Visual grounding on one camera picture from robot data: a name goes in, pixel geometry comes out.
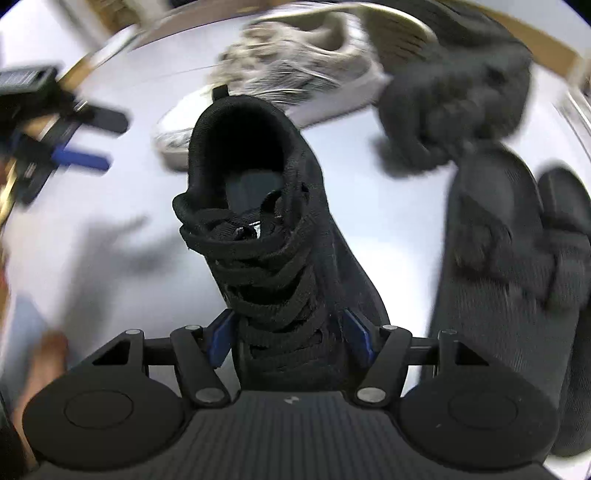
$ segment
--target sneaker tongue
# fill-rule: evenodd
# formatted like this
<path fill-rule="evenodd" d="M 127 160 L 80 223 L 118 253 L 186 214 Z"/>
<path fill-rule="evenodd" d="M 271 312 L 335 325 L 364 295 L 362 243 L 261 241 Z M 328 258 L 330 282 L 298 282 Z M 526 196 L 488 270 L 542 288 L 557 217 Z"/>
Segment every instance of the sneaker tongue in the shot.
<path fill-rule="evenodd" d="M 281 214 L 281 197 L 275 201 L 273 214 L 267 212 L 266 215 L 261 215 L 261 208 L 247 210 L 246 212 L 236 215 L 240 223 L 248 225 L 250 228 L 236 227 L 236 231 L 232 235 L 234 240 L 243 240 L 246 238 L 265 237 L 273 233 L 282 217 Z"/>

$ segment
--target shoe insole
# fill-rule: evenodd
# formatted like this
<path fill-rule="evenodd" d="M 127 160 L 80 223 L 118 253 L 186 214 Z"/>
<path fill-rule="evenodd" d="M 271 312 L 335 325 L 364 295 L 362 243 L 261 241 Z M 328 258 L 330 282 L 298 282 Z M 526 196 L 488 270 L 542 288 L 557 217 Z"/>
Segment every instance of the shoe insole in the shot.
<path fill-rule="evenodd" d="M 528 252 L 544 235 L 537 185 L 528 167 L 501 145 L 481 148 L 459 163 L 449 194 L 444 264 L 430 335 L 456 329 L 523 375 L 558 405 L 578 311 L 547 309 L 519 284 L 462 268 L 460 231 L 485 225 Z M 527 262 L 506 265 L 516 270 Z M 536 275 L 535 269 L 517 277 Z"/>
<path fill-rule="evenodd" d="M 514 153 L 493 145 L 464 158 L 450 192 L 448 229 L 460 212 L 455 204 L 470 197 L 505 225 L 513 237 L 528 241 L 542 231 L 540 200 L 529 168 Z"/>
<path fill-rule="evenodd" d="M 591 236 L 591 200 L 580 180 L 565 168 L 554 168 L 538 182 L 544 221 L 549 228 Z M 560 397 L 560 431 L 552 449 L 559 456 L 591 448 L 591 310 L 584 309 L 574 334 L 569 369 Z"/>
<path fill-rule="evenodd" d="M 247 170 L 226 179 L 228 208 L 241 214 L 258 209 L 267 195 L 283 187 L 281 173 L 271 170 Z"/>

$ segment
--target shoelace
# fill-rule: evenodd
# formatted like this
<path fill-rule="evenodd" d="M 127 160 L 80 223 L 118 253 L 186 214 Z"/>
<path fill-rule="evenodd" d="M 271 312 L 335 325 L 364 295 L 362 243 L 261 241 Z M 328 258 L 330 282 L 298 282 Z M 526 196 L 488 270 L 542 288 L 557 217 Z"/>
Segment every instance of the shoelace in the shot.
<path fill-rule="evenodd" d="M 261 59 L 279 52 L 281 39 L 281 31 L 273 22 L 244 29 L 240 41 L 221 55 L 222 62 L 212 72 L 210 81 L 222 85 L 245 80 L 247 73 L 260 65 Z"/>
<path fill-rule="evenodd" d="M 309 261 L 316 232 L 313 201 L 290 231 L 275 215 L 279 197 L 269 194 L 261 206 L 259 238 L 226 209 L 198 210 L 181 219 L 187 246 L 206 257 L 225 286 L 228 306 L 242 315 L 238 335 L 251 347 L 251 368 L 268 376 L 324 358 L 335 345 Z"/>

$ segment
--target white surface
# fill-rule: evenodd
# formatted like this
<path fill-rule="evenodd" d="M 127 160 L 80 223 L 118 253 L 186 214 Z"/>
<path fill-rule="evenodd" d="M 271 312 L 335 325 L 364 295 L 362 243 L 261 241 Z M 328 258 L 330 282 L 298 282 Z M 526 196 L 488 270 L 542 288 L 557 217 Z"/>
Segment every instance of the white surface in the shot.
<path fill-rule="evenodd" d="M 0 18 L 0 65 L 71 68 L 90 49 L 51 0 L 21 0 Z"/>
<path fill-rule="evenodd" d="M 469 0 L 509 14 L 548 35 L 580 55 L 591 46 L 591 27 L 563 0 Z"/>
<path fill-rule="evenodd" d="M 111 170 L 102 177 L 74 168 L 59 172 L 28 210 L 9 220 L 13 292 L 29 294 L 81 355 L 125 329 L 164 336 L 189 323 L 206 325 L 224 308 L 204 259 L 178 234 L 171 200 L 186 188 L 186 176 L 162 166 L 149 133 L 202 85 L 205 67 L 235 40 L 244 21 L 195 28 L 98 68 L 83 93 L 129 110 L 131 128 L 118 139 L 80 131 L 73 144 L 109 152 Z M 508 144 L 536 176 L 560 159 L 591 189 L 589 160 L 551 104 L 563 85 L 542 68 L 534 71 L 525 121 Z M 304 136 L 323 167 L 333 216 L 391 322 L 425 334 L 455 167 L 414 177 L 385 168 L 378 155 L 384 136 L 371 108 L 309 128 Z M 588 464 L 581 458 L 553 466 L 564 478 L 582 480 Z"/>

